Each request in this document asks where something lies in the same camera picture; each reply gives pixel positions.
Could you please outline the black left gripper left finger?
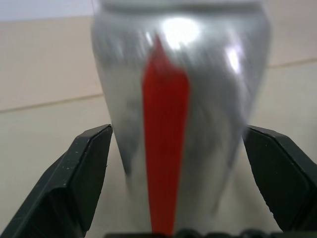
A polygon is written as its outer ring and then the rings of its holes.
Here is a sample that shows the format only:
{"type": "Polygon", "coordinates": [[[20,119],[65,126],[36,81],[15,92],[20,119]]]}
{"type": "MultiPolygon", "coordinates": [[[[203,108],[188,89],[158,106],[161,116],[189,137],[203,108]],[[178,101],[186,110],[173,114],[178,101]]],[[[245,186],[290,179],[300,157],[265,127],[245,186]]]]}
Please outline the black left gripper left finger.
{"type": "Polygon", "coordinates": [[[104,184],[110,124],[84,131],[42,174],[0,238],[84,238],[104,184]]]}

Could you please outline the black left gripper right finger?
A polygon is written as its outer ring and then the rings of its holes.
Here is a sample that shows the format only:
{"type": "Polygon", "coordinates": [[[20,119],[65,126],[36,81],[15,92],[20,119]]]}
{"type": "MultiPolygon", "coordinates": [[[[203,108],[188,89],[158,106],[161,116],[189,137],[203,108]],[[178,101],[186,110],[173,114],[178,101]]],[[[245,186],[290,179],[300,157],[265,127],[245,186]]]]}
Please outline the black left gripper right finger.
{"type": "Polygon", "coordinates": [[[317,164],[288,136],[247,126],[243,143],[256,185],[282,230],[274,238],[317,238],[317,164]]]}

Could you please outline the silver can with red stripe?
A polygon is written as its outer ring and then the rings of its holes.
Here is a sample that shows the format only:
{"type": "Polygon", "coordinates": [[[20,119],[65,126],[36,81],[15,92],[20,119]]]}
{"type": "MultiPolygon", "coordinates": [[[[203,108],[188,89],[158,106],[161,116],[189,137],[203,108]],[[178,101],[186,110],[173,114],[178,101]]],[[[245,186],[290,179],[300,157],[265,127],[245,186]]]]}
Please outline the silver can with red stripe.
{"type": "Polygon", "coordinates": [[[92,48],[138,232],[211,230],[270,45],[264,0],[99,0],[92,48]]]}

